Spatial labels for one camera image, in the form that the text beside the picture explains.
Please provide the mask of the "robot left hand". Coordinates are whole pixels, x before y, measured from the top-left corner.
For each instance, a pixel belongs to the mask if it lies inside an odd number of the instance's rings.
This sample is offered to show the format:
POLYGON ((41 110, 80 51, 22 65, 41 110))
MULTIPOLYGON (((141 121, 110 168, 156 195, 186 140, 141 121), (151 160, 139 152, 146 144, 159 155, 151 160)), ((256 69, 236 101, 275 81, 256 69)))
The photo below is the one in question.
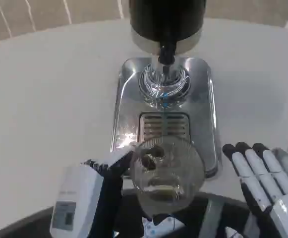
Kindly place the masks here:
POLYGON ((106 159, 66 168, 53 208, 54 238, 112 238, 123 188, 135 148, 115 149, 106 159))

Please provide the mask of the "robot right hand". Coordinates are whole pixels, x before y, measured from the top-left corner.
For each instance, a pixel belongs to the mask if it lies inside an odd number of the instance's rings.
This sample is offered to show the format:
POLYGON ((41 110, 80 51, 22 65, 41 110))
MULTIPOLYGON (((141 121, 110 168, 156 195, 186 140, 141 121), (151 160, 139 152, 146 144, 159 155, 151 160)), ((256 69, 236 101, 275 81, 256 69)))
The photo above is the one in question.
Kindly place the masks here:
POLYGON ((262 143, 225 144, 262 238, 288 238, 288 153, 262 143))

